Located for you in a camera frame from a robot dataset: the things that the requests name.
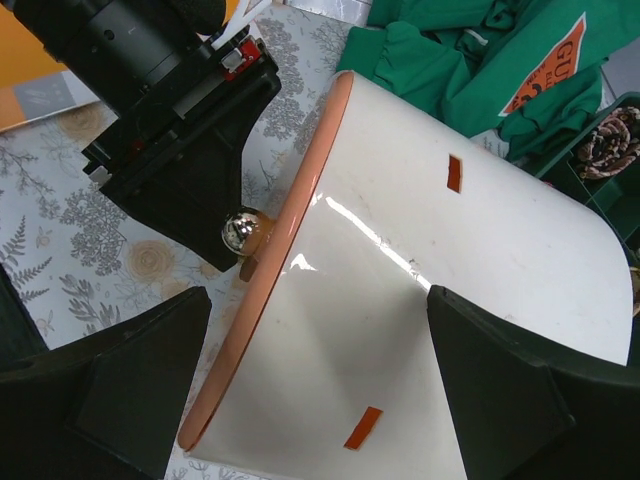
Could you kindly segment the white drawer organizer box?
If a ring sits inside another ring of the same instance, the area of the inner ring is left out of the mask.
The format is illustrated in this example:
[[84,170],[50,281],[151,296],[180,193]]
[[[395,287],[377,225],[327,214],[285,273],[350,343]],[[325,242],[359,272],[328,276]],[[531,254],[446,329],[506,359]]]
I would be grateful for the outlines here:
[[338,74],[277,219],[232,220],[248,286],[178,435],[291,479],[470,479],[431,338],[442,286],[627,363],[631,271],[591,209]]

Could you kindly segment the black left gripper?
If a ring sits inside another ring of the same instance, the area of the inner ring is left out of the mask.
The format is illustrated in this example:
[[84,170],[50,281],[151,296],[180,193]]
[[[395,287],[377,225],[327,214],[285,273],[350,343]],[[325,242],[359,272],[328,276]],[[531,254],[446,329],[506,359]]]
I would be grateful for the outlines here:
[[222,240],[241,204],[242,153],[280,90],[278,68],[243,29],[221,49],[183,28],[90,23],[82,78],[117,115],[84,151],[101,193],[129,217],[225,272]]

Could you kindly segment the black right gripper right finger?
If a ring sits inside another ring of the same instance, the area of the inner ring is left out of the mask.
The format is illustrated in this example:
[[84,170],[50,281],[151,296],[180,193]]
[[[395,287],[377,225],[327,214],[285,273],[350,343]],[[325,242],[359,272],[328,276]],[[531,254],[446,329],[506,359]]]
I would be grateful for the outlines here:
[[639,370],[578,352],[442,286],[431,338],[470,479],[636,479]]

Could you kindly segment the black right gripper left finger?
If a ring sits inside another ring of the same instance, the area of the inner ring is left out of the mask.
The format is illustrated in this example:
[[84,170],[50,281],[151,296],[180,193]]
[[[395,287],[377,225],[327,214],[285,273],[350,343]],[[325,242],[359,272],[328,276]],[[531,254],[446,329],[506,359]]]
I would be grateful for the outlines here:
[[2,478],[163,478],[210,311],[191,287],[49,349],[24,309],[2,309]]

